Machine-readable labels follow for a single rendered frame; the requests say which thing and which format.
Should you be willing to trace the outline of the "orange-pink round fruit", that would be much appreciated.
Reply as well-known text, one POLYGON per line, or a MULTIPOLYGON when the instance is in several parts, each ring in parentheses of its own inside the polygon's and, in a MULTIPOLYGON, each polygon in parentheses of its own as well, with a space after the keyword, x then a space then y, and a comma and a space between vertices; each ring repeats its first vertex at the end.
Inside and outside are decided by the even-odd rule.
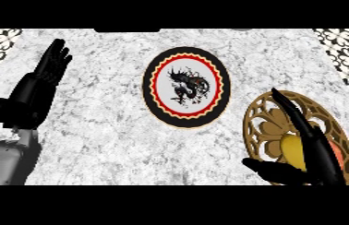
POLYGON ((335 158, 338 161, 338 165, 340 165, 340 170, 343 172, 343 176, 349 177, 349 171, 347 171, 347 143, 344 140, 341 140, 340 142, 335 142, 334 140, 328 141, 329 146, 332 148, 334 154, 335 154, 335 158))

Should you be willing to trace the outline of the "gold ornate round placemat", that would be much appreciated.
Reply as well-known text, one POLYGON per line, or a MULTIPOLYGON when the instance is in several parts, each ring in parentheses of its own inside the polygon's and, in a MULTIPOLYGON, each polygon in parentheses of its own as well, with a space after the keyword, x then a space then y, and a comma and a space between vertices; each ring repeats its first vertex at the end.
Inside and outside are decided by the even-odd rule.
MULTIPOLYGON (((297 105, 298 110, 312 126, 322 129, 329 140, 347 143, 347 171, 349 171, 349 137, 332 115, 318 102, 304 95, 281 90, 281 94, 297 105)), ((272 93, 263 93, 251 102, 242 120, 242 138, 248 155, 255 160, 264 160, 261 154, 270 157, 270 161, 286 163, 281 151, 281 138, 284 135, 295 135, 295 129, 286 112, 272 98, 272 93)))

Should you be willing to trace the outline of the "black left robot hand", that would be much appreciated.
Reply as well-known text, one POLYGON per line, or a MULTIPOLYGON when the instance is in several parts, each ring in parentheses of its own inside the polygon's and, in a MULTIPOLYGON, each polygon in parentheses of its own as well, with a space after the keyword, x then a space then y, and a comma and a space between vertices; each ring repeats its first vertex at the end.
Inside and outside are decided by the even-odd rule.
POLYGON ((65 40, 48 45, 32 72, 19 80, 8 97, 0 98, 0 124, 4 128, 35 129, 48 114, 56 87, 72 60, 65 40))

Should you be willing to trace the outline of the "yellow lemon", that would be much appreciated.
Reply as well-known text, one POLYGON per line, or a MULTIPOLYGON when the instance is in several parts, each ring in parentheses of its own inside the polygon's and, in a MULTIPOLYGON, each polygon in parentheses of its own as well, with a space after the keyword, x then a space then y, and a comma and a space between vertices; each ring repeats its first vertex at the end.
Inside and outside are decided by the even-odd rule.
POLYGON ((306 162, 303 154, 301 139, 295 135, 284 135, 281 138, 281 151, 286 163, 303 172, 306 171, 306 162))

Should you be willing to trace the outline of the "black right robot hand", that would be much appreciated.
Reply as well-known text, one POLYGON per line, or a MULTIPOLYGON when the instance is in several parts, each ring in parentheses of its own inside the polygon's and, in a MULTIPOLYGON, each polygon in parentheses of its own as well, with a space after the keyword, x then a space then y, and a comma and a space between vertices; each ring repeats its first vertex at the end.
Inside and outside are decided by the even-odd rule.
POLYGON ((291 123, 300 132, 306 171, 303 172, 300 169, 295 169, 286 163, 270 161, 270 157, 266 154, 261 154, 264 160, 255 160, 248 155, 242 160, 242 164, 270 184, 347 185, 322 129, 316 125, 312 126, 309 124, 297 105, 281 94, 281 90, 273 89, 270 93, 273 100, 285 110, 291 123))

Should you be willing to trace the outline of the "black-rimmed dragon plate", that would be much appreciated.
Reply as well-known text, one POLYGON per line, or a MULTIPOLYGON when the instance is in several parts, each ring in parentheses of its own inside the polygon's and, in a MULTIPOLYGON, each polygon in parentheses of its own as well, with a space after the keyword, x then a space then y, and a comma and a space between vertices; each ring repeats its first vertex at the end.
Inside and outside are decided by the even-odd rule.
POLYGON ((147 64, 142 91, 158 120, 179 128, 201 127, 218 118, 230 99, 224 65, 199 48, 171 48, 147 64))

